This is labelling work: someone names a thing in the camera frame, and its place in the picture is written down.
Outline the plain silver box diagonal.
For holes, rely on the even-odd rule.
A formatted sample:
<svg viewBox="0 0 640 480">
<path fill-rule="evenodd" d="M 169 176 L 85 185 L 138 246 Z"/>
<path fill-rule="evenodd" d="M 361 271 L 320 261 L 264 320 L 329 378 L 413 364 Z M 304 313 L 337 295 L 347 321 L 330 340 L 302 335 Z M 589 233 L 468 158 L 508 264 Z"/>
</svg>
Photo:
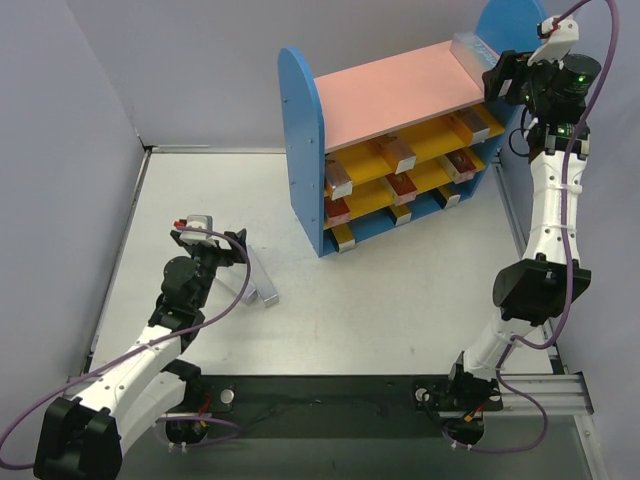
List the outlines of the plain silver box diagonal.
<svg viewBox="0 0 640 480">
<path fill-rule="evenodd" d="M 266 308 L 276 305 L 279 302 L 279 295 L 275 285 L 250 245 L 247 246 L 247 254 L 251 287 L 247 288 L 248 293 L 243 295 L 243 303 L 251 305 L 257 298 L 260 298 Z"/>
</svg>

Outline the red 3d toothpaste box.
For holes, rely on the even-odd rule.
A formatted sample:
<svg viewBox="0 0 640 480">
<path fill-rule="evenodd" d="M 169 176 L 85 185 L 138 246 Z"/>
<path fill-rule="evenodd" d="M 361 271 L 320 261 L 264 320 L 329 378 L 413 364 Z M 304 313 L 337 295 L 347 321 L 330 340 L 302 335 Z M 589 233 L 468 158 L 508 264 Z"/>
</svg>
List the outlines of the red 3d toothpaste box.
<svg viewBox="0 0 640 480">
<path fill-rule="evenodd" d="M 351 220 L 351 211 L 343 198 L 332 200 L 326 197 L 324 201 L 325 222 L 329 228 L 348 223 Z"/>
<path fill-rule="evenodd" d="M 417 187 L 405 172 L 386 175 L 384 186 L 389 191 L 395 206 L 407 204 L 418 195 Z"/>
<path fill-rule="evenodd" d="M 471 158 L 463 151 L 454 151 L 444 155 L 439 164 L 455 184 L 472 180 L 476 173 L 476 167 Z"/>
</svg>

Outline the black toothpaste box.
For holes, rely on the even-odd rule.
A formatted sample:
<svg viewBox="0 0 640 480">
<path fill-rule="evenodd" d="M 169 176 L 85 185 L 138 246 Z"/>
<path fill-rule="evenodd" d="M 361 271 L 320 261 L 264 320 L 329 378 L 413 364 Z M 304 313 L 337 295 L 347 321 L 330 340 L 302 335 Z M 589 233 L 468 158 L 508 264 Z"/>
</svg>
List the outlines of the black toothpaste box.
<svg viewBox="0 0 640 480">
<path fill-rule="evenodd" d="M 355 237 L 347 223 L 332 227 L 331 233 L 339 253 L 349 251 L 356 246 Z"/>
</svg>

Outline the red 3D toothpaste box top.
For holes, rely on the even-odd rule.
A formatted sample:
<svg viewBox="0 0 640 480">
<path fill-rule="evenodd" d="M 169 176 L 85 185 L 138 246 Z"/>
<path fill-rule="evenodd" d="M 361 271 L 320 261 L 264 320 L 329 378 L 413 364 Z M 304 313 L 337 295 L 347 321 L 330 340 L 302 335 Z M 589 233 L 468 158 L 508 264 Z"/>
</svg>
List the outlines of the red 3D toothpaste box top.
<svg viewBox="0 0 640 480">
<path fill-rule="evenodd" d="M 325 222 L 329 228 L 348 223 L 351 220 L 351 211 L 343 198 L 332 200 L 326 197 L 324 201 Z"/>
</svg>

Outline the silver RO box table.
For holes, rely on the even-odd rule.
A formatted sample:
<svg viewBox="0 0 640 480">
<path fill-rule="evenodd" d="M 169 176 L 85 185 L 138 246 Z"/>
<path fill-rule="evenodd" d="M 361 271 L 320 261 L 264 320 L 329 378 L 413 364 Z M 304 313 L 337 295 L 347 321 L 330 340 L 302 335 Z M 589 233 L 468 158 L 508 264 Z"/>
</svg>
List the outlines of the silver RO box table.
<svg viewBox="0 0 640 480">
<path fill-rule="evenodd" d="M 461 196 L 454 189 L 445 185 L 435 190 L 434 198 L 438 202 L 440 208 L 445 210 L 457 206 Z"/>
</svg>

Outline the orange white RO toothpaste box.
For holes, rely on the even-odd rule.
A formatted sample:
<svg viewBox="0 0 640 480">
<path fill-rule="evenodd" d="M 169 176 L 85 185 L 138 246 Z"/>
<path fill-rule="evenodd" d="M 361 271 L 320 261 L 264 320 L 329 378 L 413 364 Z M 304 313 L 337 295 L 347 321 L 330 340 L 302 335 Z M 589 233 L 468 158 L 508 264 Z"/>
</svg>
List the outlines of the orange white RO toothpaste box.
<svg viewBox="0 0 640 480">
<path fill-rule="evenodd" d="M 401 137 L 384 135 L 374 139 L 373 142 L 394 174 L 401 174 L 414 168 L 417 155 Z"/>
</svg>

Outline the silver RO toothpaste box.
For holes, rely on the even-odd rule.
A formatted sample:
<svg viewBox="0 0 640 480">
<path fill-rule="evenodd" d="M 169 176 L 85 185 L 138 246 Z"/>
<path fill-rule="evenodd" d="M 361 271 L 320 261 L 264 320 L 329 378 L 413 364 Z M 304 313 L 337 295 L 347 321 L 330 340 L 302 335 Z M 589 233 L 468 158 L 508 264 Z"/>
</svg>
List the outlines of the silver RO toothpaste box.
<svg viewBox="0 0 640 480">
<path fill-rule="evenodd" d="M 391 205 L 390 211 L 393 214 L 395 226 L 404 225 L 411 221 L 412 212 L 406 204 L 399 206 Z"/>
</svg>

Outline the plain silver box horizontal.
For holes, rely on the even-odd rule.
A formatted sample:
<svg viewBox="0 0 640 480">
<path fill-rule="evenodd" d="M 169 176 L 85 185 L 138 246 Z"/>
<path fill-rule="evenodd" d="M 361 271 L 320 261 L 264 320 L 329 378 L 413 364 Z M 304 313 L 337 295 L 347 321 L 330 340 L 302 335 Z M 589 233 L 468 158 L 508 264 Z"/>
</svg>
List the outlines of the plain silver box horizontal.
<svg viewBox="0 0 640 480">
<path fill-rule="evenodd" d="M 219 272 L 215 281 L 233 296 L 241 294 L 241 302 L 245 305 L 251 305 L 258 298 L 255 287 L 248 283 L 243 289 L 244 277 L 234 272 Z"/>
</svg>

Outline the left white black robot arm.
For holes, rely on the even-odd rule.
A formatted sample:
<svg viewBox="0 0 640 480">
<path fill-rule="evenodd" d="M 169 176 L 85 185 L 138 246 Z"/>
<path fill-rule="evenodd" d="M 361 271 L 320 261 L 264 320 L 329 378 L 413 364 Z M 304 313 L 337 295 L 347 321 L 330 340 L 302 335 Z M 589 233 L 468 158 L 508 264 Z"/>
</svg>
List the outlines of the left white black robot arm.
<svg viewBox="0 0 640 480">
<path fill-rule="evenodd" d="M 46 409 L 33 474 L 38 479 L 114 479 L 125 454 L 167 411 L 195 409 L 203 398 L 199 369 L 180 356 L 205 322 L 203 308 L 220 268 L 248 262 L 247 232 L 213 232 L 205 216 L 174 223 L 185 255 L 163 268 L 147 325 L 122 361 Z"/>
</svg>

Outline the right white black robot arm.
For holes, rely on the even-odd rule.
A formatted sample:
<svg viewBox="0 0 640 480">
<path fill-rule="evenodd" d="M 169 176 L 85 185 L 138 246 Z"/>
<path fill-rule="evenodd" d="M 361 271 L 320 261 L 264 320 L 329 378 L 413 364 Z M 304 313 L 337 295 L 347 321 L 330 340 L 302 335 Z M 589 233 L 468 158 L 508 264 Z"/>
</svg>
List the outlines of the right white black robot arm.
<svg viewBox="0 0 640 480">
<path fill-rule="evenodd" d="M 498 391 L 496 374 L 515 343 L 550 318 L 564 314 L 590 285 L 580 264 L 577 206 L 590 152 L 585 98 L 601 71 L 595 59 L 566 53 L 540 59 L 534 52 L 503 52 L 482 76 L 485 97 L 522 105 L 531 124 L 521 130 L 533 180 L 530 232 L 521 259 L 494 282 L 497 309 L 480 337 L 458 357 L 443 384 L 446 401 L 466 411 Z"/>
</svg>

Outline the blue shelf with coloured boards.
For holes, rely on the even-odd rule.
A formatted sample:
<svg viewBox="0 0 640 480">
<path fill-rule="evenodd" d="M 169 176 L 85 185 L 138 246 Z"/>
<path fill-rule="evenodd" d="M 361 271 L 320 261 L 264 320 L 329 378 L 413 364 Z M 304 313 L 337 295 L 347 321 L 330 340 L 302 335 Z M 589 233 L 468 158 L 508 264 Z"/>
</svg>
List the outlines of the blue shelf with coloured boards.
<svg viewBox="0 0 640 480">
<path fill-rule="evenodd" d="M 545 16 L 537 1 L 491 1 L 472 33 L 498 55 L 538 46 L 536 27 Z M 486 101 L 476 82 L 450 52 L 451 40 L 369 62 L 320 77 L 303 54 L 283 48 L 277 69 L 285 137 L 291 206 L 314 252 L 325 256 L 336 243 L 325 222 L 325 158 L 335 156 L 352 179 L 343 197 L 350 211 L 347 223 L 356 244 L 394 227 L 393 199 L 384 177 L 394 174 L 373 140 L 399 136 L 417 155 L 405 173 L 418 190 L 406 205 L 411 221 L 441 210 L 435 190 L 449 186 L 460 201 L 471 198 L 498 154 L 516 110 L 503 99 Z M 475 110 L 489 125 L 489 138 L 466 145 L 450 116 Z M 441 168 L 446 154 L 463 151 L 476 167 L 472 180 L 455 184 Z"/>
</svg>

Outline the aluminium frame rail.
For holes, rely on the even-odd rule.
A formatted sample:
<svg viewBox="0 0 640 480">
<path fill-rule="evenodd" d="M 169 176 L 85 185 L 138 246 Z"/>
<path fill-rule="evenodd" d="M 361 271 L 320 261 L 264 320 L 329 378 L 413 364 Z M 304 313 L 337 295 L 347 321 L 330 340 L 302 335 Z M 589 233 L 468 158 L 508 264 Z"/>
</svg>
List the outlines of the aluminium frame rail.
<svg viewBox="0 0 640 480">
<path fill-rule="evenodd" d="M 85 380 L 64 393 L 98 410 L 126 415 L 149 398 L 162 412 L 215 415 L 254 408 L 315 405 L 337 408 L 380 406 L 408 412 L 429 409 L 443 416 L 475 414 L 551 416 L 589 415 L 594 408 L 586 383 L 574 375 L 507 375 L 501 383 L 469 389 L 454 386 L 444 375 L 204 375 L 158 374 L 152 380 Z"/>
</svg>

